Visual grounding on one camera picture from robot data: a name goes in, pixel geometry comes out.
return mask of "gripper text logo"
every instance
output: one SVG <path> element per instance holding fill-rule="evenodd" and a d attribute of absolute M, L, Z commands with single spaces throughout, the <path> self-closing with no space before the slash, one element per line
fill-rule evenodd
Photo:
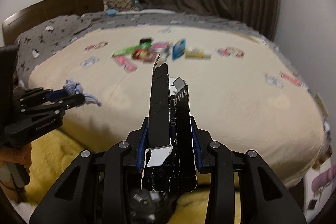
<path fill-rule="evenodd" d="M 42 128 L 45 128 L 45 127 L 51 125 L 54 121 L 55 121 L 55 120 L 52 120 L 52 121 L 50 121 L 50 122 L 47 122 L 47 123 L 41 125 L 40 127 L 35 128 L 35 130 L 38 131 L 38 130 L 40 130 L 40 129 L 42 129 Z"/>
<path fill-rule="evenodd" d="M 187 90 L 183 91 L 178 97 L 178 101 L 180 101 L 181 99 L 183 99 L 184 96 L 187 96 Z M 176 105 L 177 104 L 177 99 L 172 99 L 171 104 L 172 105 Z"/>

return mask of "yellow fur rug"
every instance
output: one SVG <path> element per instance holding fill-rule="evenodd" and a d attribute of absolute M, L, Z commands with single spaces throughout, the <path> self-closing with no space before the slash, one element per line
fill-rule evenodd
<path fill-rule="evenodd" d="M 29 203 L 38 204 L 61 173 L 84 149 L 76 141 L 54 130 L 32 142 L 30 168 L 31 181 L 26 186 Z M 200 184 L 210 182 L 210 175 L 198 176 Z M 169 224 L 203 224 L 209 199 L 209 188 L 196 189 L 183 194 Z M 235 223 L 240 223 L 240 195 L 235 195 Z"/>

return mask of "pink package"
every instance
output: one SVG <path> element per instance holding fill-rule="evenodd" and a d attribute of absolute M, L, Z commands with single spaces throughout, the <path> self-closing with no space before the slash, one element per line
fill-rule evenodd
<path fill-rule="evenodd" d="M 127 57 L 119 55 L 114 56 L 112 59 L 121 67 L 124 67 L 125 71 L 130 73 L 137 70 L 137 66 L 131 62 Z"/>
<path fill-rule="evenodd" d="M 169 42 L 153 42 L 149 50 L 152 52 L 163 52 L 168 46 Z"/>
<path fill-rule="evenodd" d="M 286 79 L 287 81 L 291 82 L 293 85 L 296 85 L 296 86 L 301 86 L 302 85 L 302 83 L 299 79 L 293 78 L 286 73 L 280 72 L 280 76 L 281 76 L 281 78 Z"/>

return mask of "pillow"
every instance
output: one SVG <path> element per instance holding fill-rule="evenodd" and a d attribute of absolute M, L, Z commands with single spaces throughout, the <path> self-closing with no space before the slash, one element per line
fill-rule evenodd
<path fill-rule="evenodd" d="M 107 0 L 106 2 L 107 10 L 115 9 L 118 11 L 141 11 L 143 10 L 142 5 L 139 0 Z"/>

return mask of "finger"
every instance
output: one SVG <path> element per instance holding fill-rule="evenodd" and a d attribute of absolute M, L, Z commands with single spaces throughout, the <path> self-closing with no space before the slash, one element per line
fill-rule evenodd
<path fill-rule="evenodd" d="M 32 154 L 31 152 L 29 152 L 25 158 L 23 159 L 23 161 L 20 162 L 21 165 L 25 165 L 25 164 L 28 164 L 28 163 L 31 163 L 32 161 Z"/>
<path fill-rule="evenodd" d="M 29 161 L 28 161 L 26 164 L 24 164 L 23 166 L 24 166 L 26 169 L 29 170 L 29 168 L 31 167 L 31 165 L 32 165 L 32 161 L 29 160 Z"/>
<path fill-rule="evenodd" d="M 0 147 L 0 160 L 7 162 L 19 163 L 23 161 L 24 155 L 21 150 L 12 147 L 1 146 Z"/>
<path fill-rule="evenodd" d="M 21 148 L 22 154 L 26 156 L 28 153 L 30 153 L 32 150 L 32 144 L 26 144 L 24 147 Z"/>

